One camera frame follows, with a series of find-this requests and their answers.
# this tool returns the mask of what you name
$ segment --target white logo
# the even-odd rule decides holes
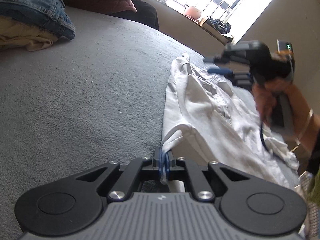
[[[158,199],[159,200],[164,200],[164,199],[166,199],[167,197],[165,196],[165,195],[161,195],[161,196],[158,196]]]

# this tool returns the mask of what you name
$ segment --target device handle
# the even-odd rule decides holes
[[[284,136],[294,135],[292,108],[288,96],[285,93],[275,94],[277,104],[270,117],[270,129]]]

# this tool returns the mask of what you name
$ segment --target pants leg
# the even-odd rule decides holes
[[[119,17],[122,19],[131,20],[134,22],[139,22],[154,28],[159,31],[159,22],[156,9],[148,4],[147,2],[141,0],[131,0],[137,9],[137,12],[133,11],[122,11],[117,13],[109,14],[110,16]]]

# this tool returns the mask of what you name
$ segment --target light blue denim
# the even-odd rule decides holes
[[[64,11],[62,0],[0,0],[0,15],[37,25],[69,40],[75,37],[76,27]]]

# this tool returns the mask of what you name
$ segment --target white garment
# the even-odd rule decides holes
[[[172,62],[162,130],[162,151],[195,160],[218,161],[248,174],[289,187],[273,153],[260,140],[260,119],[228,83],[206,69],[190,65],[183,54]],[[265,142],[289,167],[298,162],[287,145],[264,130]]]

